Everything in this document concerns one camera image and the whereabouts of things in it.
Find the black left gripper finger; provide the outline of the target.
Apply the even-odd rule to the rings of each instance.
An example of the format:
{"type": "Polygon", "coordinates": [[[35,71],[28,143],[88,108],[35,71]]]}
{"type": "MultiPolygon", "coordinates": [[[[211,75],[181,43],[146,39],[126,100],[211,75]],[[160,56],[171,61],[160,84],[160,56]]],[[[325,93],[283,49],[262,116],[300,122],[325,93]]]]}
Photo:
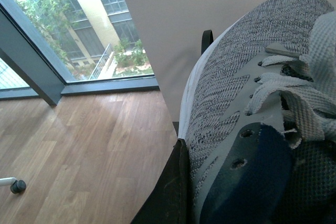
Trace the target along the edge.
{"type": "Polygon", "coordinates": [[[132,223],[187,223],[189,156],[178,139],[149,197],[132,223]]]}

